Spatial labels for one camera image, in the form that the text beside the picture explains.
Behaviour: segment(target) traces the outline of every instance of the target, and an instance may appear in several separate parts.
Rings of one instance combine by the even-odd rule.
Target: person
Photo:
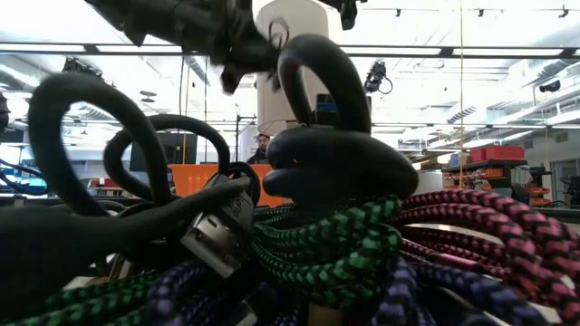
[[[248,161],[248,164],[267,164],[268,159],[266,158],[266,148],[270,143],[270,136],[265,134],[257,135],[257,149],[256,154],[254,154]]]

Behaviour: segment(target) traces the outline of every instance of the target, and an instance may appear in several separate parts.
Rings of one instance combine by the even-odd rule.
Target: ceiling light
[[[374,127],[427,127],[427,123],[374,123]]]
[[[555,117],[548,118],[546,124],[556,125],[558,123],[580,119],[580,110],[573,110],[566,113],[558,114]]]
[[[342,46],[341,49],[346,54],[389,54],[389,55],[433,55],[437,56],[441,52],[440,48],[405,48],[405,47],[352,47]]]
[[[519,132],[517,134],[511,135],[511,136],[507,136],[505,138],[503,138],[501,141],[509,141],[509,140],[514,140],[514,139],[518,139],[518,138],[522,138],[526,135],[531,134],[532,132],[534,132],[533,130],[530,131],[524,131],[524,132]]]
[[[177,45],[98,45],[102,53],[182,53]]]
[[[580,129],[580,125],[554,125],[553,129]]]
[[[70,44],[18,44],[18,43],[0,43],[0,51],[6,52],[60,52],[60,53],[82,53],[84,47],[82,45]]]
[[[473,139],[472,141],[468,141],[463,144],[463,147],[466,149],[473,149],[480,146],[485,146],[491,144],[493,142],[498,141],[497,139]]]
[[[492,125],[491,128],[498,129],[544,129],[546,126],[537,125]]]
[[[433,127],[435,128],[439,128],[439,129],[449,129],[449,128],[453,128],[453,129],[461,129],[461,125],[459,123],[455,123],[455,124],[436,124],[433,125]],[[486,128],[486,125],[480,125],[480,124],[463,124],[463,128]]]
[[[457,153],[459,152],[457,149],[427,149],[429,152],[435,153]]]
[[[480,56],[549,56],[559,55],[562,49],[486,49],[486,48],[469,48],[463,49],[463,55],[480,55]],[[454,49],[453,55],[461,55],[461,49]]]

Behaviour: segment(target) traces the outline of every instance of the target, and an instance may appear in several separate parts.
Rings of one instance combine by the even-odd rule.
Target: orange box
[[[175,190],[179,196],[188,196],[197,193],[206,185],[209,179],[218,172],[217,164],[169,164],[173,172]],[[272,170],[269,164],[253,164],[252,168],[260,177],[260,183],[264,176]],[[260,201],[258,204],[271,207],[278,206],[285,202],[282,197],[269,196],[262,187]]]

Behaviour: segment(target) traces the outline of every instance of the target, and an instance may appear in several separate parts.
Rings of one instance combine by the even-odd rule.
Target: black rubber cable
[[[180,221],[248,186],[242,177],[124,218],[74,216],[45,207],[0,210],[0,247],[14,249],[0,255],[0,316],[34,307],[96,259],[171,234]]]
[[[155,130],[175,128],[183,129],[209,140],[217,151],[218,173],[224,175],[227,174],[227,166],[229,164],[229,146],[223,137],[221,137],[219,132],[211,128],[206,122],[174,114],[151,116],[149,117],[149,121]],[[123,152],[132,141],[133,139],[126,129],[119,131],[111,141],[109,141],[103,154],[105,170],[117,185],[123,189],[143,199],[153,200],[150,187],[132,176],[121,163]],[[150,158],[148,155],[145,155],[145,153],[143,154],[145,158]],[[163,171],[163,175],[167,176],[167,168]]]
[[[147,158],[145,164],[157,203],[172,200],[167,182],[167,159],[155,130],[126,95],[92,76],[66,73],[44,80],[30,100],[28,122],[36,165],[46,182],[73,211],[82,216],[106,216],[74,174],[61,138],[62,118],[71,104],[86,101],[107,111],[126,126]]]
[[[351,59],[328,38],[314,34],[300,36],[290,40],[278,58],[280,82],[296,120],[308,125],[312,112],[299,70],[304,66],[333,95],[341,118],[338,129],[371,133],[369,103]]]
[[[302,66],[333,95],[340,117],[336,128],[310,126],[312,108]],[[320,35],[300,35],[280,54],[278,73],[303,127],[280,132],[268,145],[266,155],[274,170],[263,186],[269,195],[311,202],[412,195],[419,183],[417,172],[395,149],[370,137],[371,114],[360,77],[336,44]]]

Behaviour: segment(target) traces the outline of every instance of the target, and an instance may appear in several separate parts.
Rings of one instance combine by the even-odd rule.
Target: cable
[[[337,128],[310,124],[311,109],[298,73],[302,66],[316,73],[334,96],[340,113]],[[266,176],[263,186],[268,194],[292,198],[294,203],[254,211],[256,218],[248,237],[251,250],[245,253],[246,263],[223,281],[193,259],[160,271],[154,282],[147,276],[137,276],[142,279],[128,281],[117,290],[91,290],[82,303],[70,304],[62,300],[69,294],[62,294],[63,305],[58,307],[41,303],[95,257],[171,238],[199,212],[229,203],[242,191],[248,191],[252,200],[256,200],[254,194],[259,193],[259,188],[255,184],[250,186],[255,181],[251,169],[220,164],[226,175],[245,173],[246,177],[206,187],[188,197],[165,198],[165,186],[151,182],[149,188],[119,169],[119,152],[131,139],[144,149],[148,141],[159,145],[155,129],[163,128],[165,122],[173,128],[183,123],[200,130],[207,128],[207,124],[187,117],[179,117],[179,122],[175,116],[147,119],[131,105],[124,107],[121,101],[111,101],[116,99],[113,96],[116,93],[106,91],[101,95],[99,89],[88,91],[91,84],[83,83],[86,81],[79,79],[81,76],[64,79],[60,86],[55,77],[43,81],[40,95],[37,99],[36,93],[33,96],[36,116],[31,128],[43,130],[46,138],[58,136],[54,125],[60,125],[64,104],[71,102],[68,98],[71,95],[77,101],[86,101],[80,96],[84,95],[98,98],[95,101],[101,104],[113,102],[114,109],[109,111],[115,113],[125,129],[109,144],[113,149],[106,149],[107,165],[112,167],[119,185],[150,198],[153,203],[129,208],[120,218],[90,217],[97,216],[97,210],[103,208],[72,193],[70,188],[78,180],[73,179],[76,184],[72,182],[67,188],[62,181],[54,181],[55,171],[49,171],[51,179],[47,181],[49,185],[60,183],[58,191],[67,196],[63,197],[65,203],[79,198],[98,209],[71,202],[77,215],[42,207],[2,212],[0,246],[18,250],[6,250],[0,256],[0,264],[6,266],[0,270],[0,288],[11,293],[9,300],[0,296],[0,312],[25,323],[229,325],[237,312],[250,311],[268,324],[287,320],[285,316],[291,321],[304,321],[299,318],[302,314],[299,307],[308,301],[345,310],[368,306],[371,316],[361,314],[354,324],[433,325],[439,322],[437,316],[430,313],[421,297],[429,296],[432,287],[446,287],[476,308],[514,325],[546,325],[526,300],[555,307],[565,324],[580,322],[580,303],[575,293],[557,278],[563,273],[569,273],[575,283],[578,278],[577,236],[564,225],[496,194],[443,191],[409,198],[418,183],[416,172],[401,154],[371,137],[368,103],[358,74],[348,57],[328,39],[305,34],[289,41],[279,57],[278,71],[282,88],[302,127],[285,130],[270,143],[267,155],[274,170]],[[48,99],[48,91],[53,99]],[[49,117],[46,123],[51,126],[40,123],[42,103],[43,108],[59,113],[46,114]],[[62,143],[55,139],[40,140],[39,130],[34,132],[33,146],[49,146],[35,149],[44,154],[39,168],[57,169],[46,162],[46,153],[52,150],[64,154]],[[207,138],[214,137],[216,131],[211,130],[202,132],[207,133]],[[222,146],[219,145],[222,140],[216,138],[214,145]],[[155,157],[162,151],[143,152],[150,163],[148,173],[165,176],[163,156]],[[158,158],[163,161],[162,168]],[[404,200],[402,206],[399,198]],[[80,216],[83,212],[90,214]],[[473,236],[450,234],[450,240],[443,241],[437,240],[447,238],[442,232],[430,234],[409,227],[419,222],[459,224],[495,235],[503,242],[503,251]],[[415,232],[430,236],[422,238]],[[413,238],[433,247],[414,243]],[[472,248],[463,245],[466,250],[459,250],[461,245],[457,241],[466,240],[477,245]],[[499,268],[509,269],[503,283],[482,275]],[[253,290],[264,288],[259,285],[263,281],[281,293],[263,301],[267,307],[262,310],[272,312],[272,316],[263,317],[259,309],[246,309],[251,306],[248,298]],[[23,311],[23,302],[31,310]],[[289,312],[284,306],[298,308]]]
[[[217,151],[217,172],[227,175],[229,165],[229,146],[223,137],[206,122],[191,117],[174,114],[160,114],[148,117],[148,123],[154,130],[183,129],[208,139]],[[123,189],[135,196],[152,200],[151,189],[148,185],[135,178],[121,163],[121,157],[125,149],[133,139],[126,129],[119,131],[108,143],[103,153],[103,163],[107,174]]]
[[[62,118],[70,105],[86,101],[102,108],[121,122],[146,158],[147,174],[155,201],[171,200],[167,160],[155,130],[139,107],[120,91],[92,76],[66,73],[47,78],[34,90],[28,111],[30,144],[47,184],[75,213],[107,216],[74,174],[61,138]]]
[[[43,175],[38,172],[35,171],[31,168],[27,168],[27,167],[23,167],[17,164],[11,164],[6,162],[5,160],[0,158],[0,165],[6,165],[7,167],[13,168],[13,169],[17,169],[20,170],[22,172],[26,172],[29,173],[33,176],[36,176],[40,179],[43,178]],[[7,186],[9,186],[10,188],[12,188],[14,191],[20,193],[20,194],[26,194],[26,195],[30,195],[30,196],[42,196],[42,195],[46,195],[48,193],[48,187],[46,187],[44,190],[41,191],[32,191],[30,189],[27,189],[25,187],[23,187],[22,185],[10,180],[6,174],[2,171],[2,169],[0,169],[0,180],[4,181],[6,183]]]

